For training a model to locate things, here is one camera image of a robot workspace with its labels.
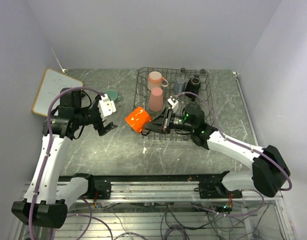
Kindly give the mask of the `black mug white inside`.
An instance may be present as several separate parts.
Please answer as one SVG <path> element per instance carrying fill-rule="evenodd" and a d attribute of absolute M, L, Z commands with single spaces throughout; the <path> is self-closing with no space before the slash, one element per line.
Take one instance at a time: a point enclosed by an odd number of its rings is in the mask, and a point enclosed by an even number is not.
<path fill-rule="evenodd" d="M 189 79 L 185 87 L 185 92 L 190 92 L 198 95 L 200 87 L 201 87 L 201 80 L 198 75 L 195 75 L 194 77 Z"/>

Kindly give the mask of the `orange mug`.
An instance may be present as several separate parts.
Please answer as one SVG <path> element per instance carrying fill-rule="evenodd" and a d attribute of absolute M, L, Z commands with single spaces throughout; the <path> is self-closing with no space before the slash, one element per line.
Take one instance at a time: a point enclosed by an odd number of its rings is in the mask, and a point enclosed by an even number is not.
<path fill-rule="evenodd" d="M 144 126 L 152 121 L 152 117 L 143 107 L 139 106 L 125 118 L 125 121 L 132 130 L 141 134 Z"/>

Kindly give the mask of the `green mug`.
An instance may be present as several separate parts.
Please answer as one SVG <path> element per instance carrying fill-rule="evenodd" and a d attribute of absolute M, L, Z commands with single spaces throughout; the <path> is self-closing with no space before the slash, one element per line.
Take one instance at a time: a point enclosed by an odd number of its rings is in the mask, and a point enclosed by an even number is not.
<path fill-rule="evenodd" d="M 106 94 L 110 98 L 111 101 L 114 101 L 115 103 L 119 102 L 122 100 L 122 97 L 115 91 L 115 90 L 107 90 Z"/>

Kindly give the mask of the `blue grey plastic cup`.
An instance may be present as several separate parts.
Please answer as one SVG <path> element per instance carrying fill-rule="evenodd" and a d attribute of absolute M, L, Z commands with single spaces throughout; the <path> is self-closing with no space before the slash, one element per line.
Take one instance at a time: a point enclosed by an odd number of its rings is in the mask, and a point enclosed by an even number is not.
<path fill-rule="evenodd" d="M 179 94 L 179 93 L 182 93 L 185 89 L 185 79 L 180 77 L 178 78 L 175 83 L 174 83 L 174 86 L 173 86 L 173 90 L 175 92 L 175 94 Z"/>

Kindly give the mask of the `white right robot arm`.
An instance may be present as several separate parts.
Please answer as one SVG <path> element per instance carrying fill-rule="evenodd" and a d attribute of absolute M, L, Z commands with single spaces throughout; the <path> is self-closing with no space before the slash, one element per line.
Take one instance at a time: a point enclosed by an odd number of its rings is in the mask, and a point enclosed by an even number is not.
<path fill-rule="evenodd" d="M 214 185 L 213 190 L 220 198 L 236 190 L 256 190 L 272 198 L 290 181 L 290 170 L 275 146 L 260 147 L 225 135 L 205 121 L 205 112 L 195 103 L 187 104 L 182 114 L 166 107 L 144 125 L 144 130 L 164 135 L 172 130 L 184 131 L 198 147 L 225 154 L 248 167 L 248 171 L 226 173 Z"/>

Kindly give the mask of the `pink tumbler cup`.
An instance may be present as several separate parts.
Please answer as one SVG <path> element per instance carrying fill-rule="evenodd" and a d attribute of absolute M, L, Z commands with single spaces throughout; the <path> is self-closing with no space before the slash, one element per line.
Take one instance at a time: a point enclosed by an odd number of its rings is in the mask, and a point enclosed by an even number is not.
<path fill-rule="evenodd" d="M 153 112 L 159 112 L 163 106 L 163 90 L 160 87 L 154 87 L 149 97 L 149 109 Z"/>

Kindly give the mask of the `pink mug with handle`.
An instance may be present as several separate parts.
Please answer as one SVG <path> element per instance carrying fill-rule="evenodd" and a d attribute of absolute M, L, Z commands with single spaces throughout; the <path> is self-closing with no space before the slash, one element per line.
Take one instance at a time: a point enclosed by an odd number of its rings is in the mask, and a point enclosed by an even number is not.
<path fill-rule="evenodd" d="M 151 91 L 153 88 L 166 88 L 169 86 L 169 82 L 158 71 L 152 71 L 148 74 L 147 88 Z"/>

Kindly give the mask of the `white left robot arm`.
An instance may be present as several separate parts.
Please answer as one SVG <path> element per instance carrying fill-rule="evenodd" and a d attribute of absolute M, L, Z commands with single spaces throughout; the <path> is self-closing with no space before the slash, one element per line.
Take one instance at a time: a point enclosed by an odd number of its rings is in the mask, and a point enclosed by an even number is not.
<path fill-rule="evenodd" d="M 77 199 L 95 196 L 95 180 L 88 173 L 76 173 L 69 183 L 58 187 L 60 167 L 76 139 L 75 132 L 92 125 L 101 137 L 117 127 L 113 122 L 104 125 L 104 118 L 116 111 L 107 94 L 97 91 L 95 100 L 87 107 L 82 106 L 82 93 L 91 90 L 83 86 L 64 88 L 48 107 L 33 178 L 23 200 L 15 201 L 11 207 L 11 212 L 31 228 L 59 229 Z"/>

